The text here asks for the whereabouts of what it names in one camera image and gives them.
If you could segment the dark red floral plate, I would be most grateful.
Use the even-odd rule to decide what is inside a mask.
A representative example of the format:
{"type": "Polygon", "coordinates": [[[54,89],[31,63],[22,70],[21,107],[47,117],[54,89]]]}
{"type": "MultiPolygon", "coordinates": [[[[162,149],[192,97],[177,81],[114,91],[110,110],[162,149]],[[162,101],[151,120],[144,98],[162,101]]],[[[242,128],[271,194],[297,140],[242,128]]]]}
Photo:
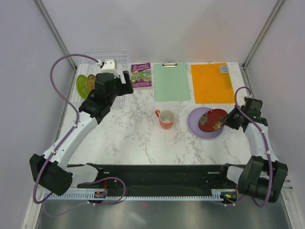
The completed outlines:
{"type": "Polygon", "coordinates": [[[228,113],[223,109],[212,109],[203,114],[198,122],[198,127],[204,132],[214,132],[225,126],[228,113]]]}

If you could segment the lime green plate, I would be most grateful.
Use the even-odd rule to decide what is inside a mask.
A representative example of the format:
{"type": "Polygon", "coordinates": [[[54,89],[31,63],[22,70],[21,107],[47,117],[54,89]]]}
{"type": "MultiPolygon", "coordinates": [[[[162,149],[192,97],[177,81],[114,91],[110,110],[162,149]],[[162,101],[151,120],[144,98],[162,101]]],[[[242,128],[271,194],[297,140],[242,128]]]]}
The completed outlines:
{"type": "Polygon", "coordinates": [[[87,87],[87,77],[83,74],[78,75],[75,84],[80,97],[82,99],[86,99],[89,94],[89,89],[87,87]]]}

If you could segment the lavender plate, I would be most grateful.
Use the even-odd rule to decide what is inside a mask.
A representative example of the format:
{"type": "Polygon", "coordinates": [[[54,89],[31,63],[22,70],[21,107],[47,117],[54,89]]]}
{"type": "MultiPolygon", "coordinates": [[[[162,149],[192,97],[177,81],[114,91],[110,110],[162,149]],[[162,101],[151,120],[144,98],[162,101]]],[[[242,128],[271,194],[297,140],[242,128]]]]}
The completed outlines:
{"type": "Polygon", "coordinates": [[[189,127],[190,131],[198,138],[201,138],[201,139],[216,138],[222,133],[222,131],[224,129],[224,128],[221,128],[219,130],[216,130],[215,132],[204,132],[199,128],[199,120],[200,120],[201,116],[210,110],[211,110],[211,108],[209,108],[209,107],[198,107],[189,113],[189,116],[187,118],[188,127],[189,127]]]}

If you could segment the yellow patterned plate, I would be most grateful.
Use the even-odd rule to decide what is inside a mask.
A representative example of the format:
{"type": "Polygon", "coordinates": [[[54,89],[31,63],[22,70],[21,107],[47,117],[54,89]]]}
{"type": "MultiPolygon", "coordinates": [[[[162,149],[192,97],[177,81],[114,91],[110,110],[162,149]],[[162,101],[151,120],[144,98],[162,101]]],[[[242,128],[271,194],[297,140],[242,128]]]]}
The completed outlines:
{"type": "Polygon", "coordinates": [[[96,81],[97,77],[94,74],[90,74],[87,77],[87,88],[90,91],[92,91],[93,89],[95,89],[95,81],[96,81]]]}

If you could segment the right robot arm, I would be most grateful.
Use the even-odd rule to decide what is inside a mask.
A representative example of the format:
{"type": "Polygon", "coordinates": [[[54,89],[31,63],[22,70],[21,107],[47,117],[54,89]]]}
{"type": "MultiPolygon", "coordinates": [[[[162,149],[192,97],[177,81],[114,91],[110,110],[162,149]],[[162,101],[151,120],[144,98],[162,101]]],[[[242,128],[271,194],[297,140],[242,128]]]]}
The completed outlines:
{"type": "Polygon", "coordinates": [[[230,128],[243,128],[251,157],[245,167],[225,164],[218,182],[228,188],[234,183],[244,196],[251,197],[259,208],[267,203],[275,203],[288,174],[288,167],[275,156],[269,136],[266,119],[257,115],[248,116],[238,106],[227,115],[225,125],[230,128]]]}

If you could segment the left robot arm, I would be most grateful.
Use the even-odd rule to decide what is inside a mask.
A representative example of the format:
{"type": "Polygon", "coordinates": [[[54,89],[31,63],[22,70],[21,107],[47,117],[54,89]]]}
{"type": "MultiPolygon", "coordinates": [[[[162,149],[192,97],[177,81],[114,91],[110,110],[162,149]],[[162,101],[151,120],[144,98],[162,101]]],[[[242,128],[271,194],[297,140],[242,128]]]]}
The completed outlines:
{"type": "Polygon", "coordinates": [[[99,73],[95,88],[77,110],[76,122],[41,156],[30,158],[34,187],[42,186],[57,196],[63,195],[71,186],[89,182],[101,187],[105,177],[93,166],[86,164],[67,167],[72,155],[86,136],[110,112],[117,96],[132,94],[133,87],[128,71],[123,72],[125,83],[112,73],[99,73]]]}

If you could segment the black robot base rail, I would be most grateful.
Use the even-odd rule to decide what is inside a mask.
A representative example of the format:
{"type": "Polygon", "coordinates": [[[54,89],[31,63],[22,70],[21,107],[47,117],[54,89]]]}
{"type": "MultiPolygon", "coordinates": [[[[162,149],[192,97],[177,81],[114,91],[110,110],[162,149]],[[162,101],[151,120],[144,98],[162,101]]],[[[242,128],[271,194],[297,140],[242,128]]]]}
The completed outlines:
{"type": "Polygon", "coordinates": [[[78,188],[106,188],[111,194],[207,194],[210,189],[235,189],[222,176],[220,165],[93,165],[96,184],[78,188]]]}

